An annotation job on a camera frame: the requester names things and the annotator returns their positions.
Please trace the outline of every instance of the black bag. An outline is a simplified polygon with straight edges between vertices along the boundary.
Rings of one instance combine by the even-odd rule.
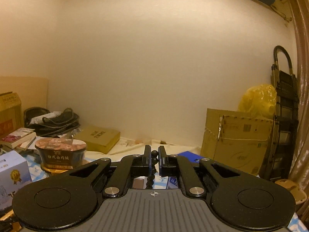
[[[49,110],[33,107],[24,111],[25,127],[35,129],[37,136],[41,137],[57,137],[78,128],[80,126],[79,116],[73,112],[71,108],[67,108],[63,113],[54,118],[42,118],[43,123],[30,124],[33,117],[49,113]]]

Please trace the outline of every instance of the plastic wrapping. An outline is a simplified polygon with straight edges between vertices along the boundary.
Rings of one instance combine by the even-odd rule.
[[[276,107],[276,89],[272,85],[262,84],[249,88],[243,95],[238,111],[250,113],[253,118],[272,119]]]

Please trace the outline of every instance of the metal pivot cap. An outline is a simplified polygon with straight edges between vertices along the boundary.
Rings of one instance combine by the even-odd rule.
[[[191,187],[189,189],[189,192],[194,195],[199,195],[204,193],[204,189],[202,189],[201,187]]]
[[[118,187],[108,187],[104,190],[105,193],[110,194],[110,195],[115,195],[120,192]]]

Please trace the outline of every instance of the stack of books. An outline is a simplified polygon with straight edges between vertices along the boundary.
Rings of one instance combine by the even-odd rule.
[[[34,129],[22,127],[0,139],[0,145],[5,152],[16,150],[20,153],[26,151],[35,138]]]

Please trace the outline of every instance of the brown curtain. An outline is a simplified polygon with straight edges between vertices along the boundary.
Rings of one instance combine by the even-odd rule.
[[[289,0],[297,45],[299,127],[289,179],[299,183],[309,196],[309,0]],[[309,200],[298,214],[309,210]]]

